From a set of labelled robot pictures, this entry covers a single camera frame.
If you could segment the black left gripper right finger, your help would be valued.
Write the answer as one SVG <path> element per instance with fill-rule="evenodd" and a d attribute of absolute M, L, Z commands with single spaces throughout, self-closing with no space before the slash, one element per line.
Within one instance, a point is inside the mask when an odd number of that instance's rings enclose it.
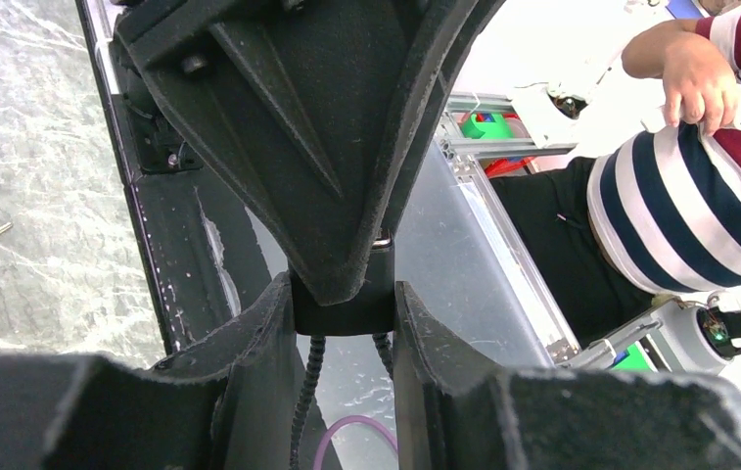
<path fill-rule="evenodd" d="M 504 367 L 395 285 L 402 469 L 741 469 L 741 392 L 703 374 Z"/>

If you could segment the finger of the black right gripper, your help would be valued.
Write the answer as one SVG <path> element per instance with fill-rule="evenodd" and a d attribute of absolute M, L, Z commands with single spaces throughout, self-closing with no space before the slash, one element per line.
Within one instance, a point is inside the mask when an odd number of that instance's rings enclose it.
<path fill-rule="evenodd" d="M 397 4 L 146 1 L 117 20 L 116 40 L 313 298 L 352 298 L 394 159 L 409 51 Z"/>
<path fill-rule="evenodd" d="M 501 1 L 432 1 L 394 93 L 396 136 L 386 138 L 394 160 L 381 227 L 394 235 L 424 156 L 433 140 L 452 86 L 477 36 L 492 20 Z"/>

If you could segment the black cable padlock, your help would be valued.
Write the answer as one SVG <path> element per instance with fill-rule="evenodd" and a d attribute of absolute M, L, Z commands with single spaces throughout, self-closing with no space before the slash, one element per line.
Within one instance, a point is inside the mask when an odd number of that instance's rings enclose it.
<path fill-rule="evenodd" d="M 293 314 L 296 332 L 310 338 L 301 391 L 292 421 L 289 467 L 301 467 L 301 440 L 306 418 L 315 398 L 323 367 L 326 339 L 370 335 L 387 373 L 394 374 L 392 342 L 394 329 L 394 238 L 383 229 L 371 245 L 365 277 L 350 300 L 320 305 L 291 271 Z"/>

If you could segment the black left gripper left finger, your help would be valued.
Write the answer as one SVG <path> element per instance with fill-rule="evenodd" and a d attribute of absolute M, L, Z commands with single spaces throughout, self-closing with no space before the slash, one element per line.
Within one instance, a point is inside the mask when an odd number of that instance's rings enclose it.
<path fill-rule="evenodd" d="M 0 469 L 284 469 L 291 283 L 151 370 L 100 355 L 0 355 Z"/>

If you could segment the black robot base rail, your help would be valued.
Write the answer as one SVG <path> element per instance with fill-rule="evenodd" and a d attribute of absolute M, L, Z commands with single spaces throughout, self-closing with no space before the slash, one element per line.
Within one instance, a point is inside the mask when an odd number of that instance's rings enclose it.
<path fill-rule="evenodd" d="M 286 258 L 157 107 L 116 40 L 122 6 L 75 6 L 164 350 L 176 353 L 249 307 Z"/>

